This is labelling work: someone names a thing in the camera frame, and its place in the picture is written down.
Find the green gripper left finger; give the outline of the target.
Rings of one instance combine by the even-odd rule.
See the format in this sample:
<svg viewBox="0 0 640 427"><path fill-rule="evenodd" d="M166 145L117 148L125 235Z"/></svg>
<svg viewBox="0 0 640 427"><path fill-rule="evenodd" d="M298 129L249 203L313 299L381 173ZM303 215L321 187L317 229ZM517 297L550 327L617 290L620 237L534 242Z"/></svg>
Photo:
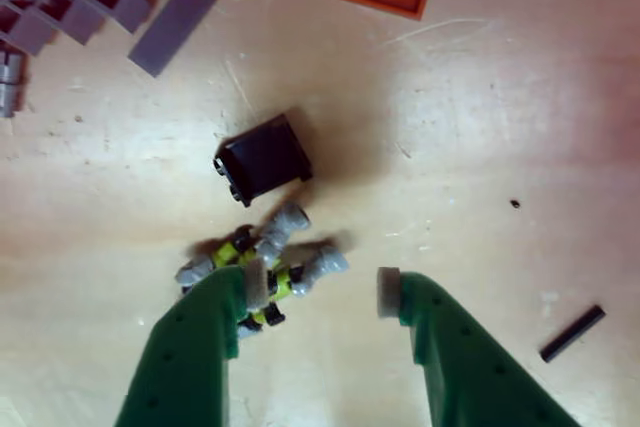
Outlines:
<svg viewBox="0 0 640 427"><path fill-rule="evenodd" d="M117 426L227 426L237 323L267 305L262 262L214 271L153 327Z"/></svg>

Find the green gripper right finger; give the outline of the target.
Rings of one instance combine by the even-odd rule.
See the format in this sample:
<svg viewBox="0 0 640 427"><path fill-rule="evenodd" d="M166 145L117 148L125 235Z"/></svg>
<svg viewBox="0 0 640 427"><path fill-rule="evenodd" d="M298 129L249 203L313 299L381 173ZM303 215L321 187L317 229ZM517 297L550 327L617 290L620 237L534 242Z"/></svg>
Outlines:
<svg viewBox="0 0 640 427"><path fill-rule="evenodd" d="M433 279L395 267L377 274L381 318L410 329L433 426L575 426L569 415Z"/></svg>

